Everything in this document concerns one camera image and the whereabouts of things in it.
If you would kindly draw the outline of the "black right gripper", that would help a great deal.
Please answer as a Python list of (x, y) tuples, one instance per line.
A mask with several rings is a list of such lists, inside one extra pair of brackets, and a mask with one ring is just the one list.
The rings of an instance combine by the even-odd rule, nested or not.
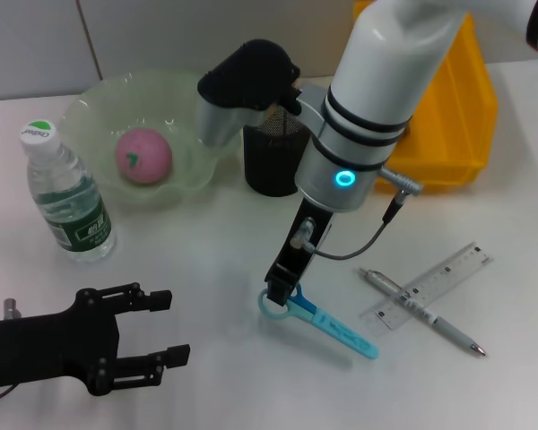
[(313, 221), (314, 228), (308, 241), (318, 246), (329, 228), (332, 217), (332, 212), (316, 206), (307, 198), (302, 200), (286, 241), (265, 276), (269, 300), (277, 305), (285, 305), (310, 264), (312, 253), (303, 248), (296, 249), (291, 245), (291, 239), (301, 227), (302, 222), (306, 219)]

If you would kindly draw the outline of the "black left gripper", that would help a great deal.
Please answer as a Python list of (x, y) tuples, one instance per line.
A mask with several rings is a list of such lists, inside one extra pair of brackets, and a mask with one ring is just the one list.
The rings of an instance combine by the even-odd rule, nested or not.
[(64, 376), (89, 394), (159, 386), (166, 369), (186, 366), (188, 344), (117, 359), (117, 314), (169, 310), (169, 290), (146, 294), (138, 282), (85, 288), (56, 314), (0, 321), (0, 387)]

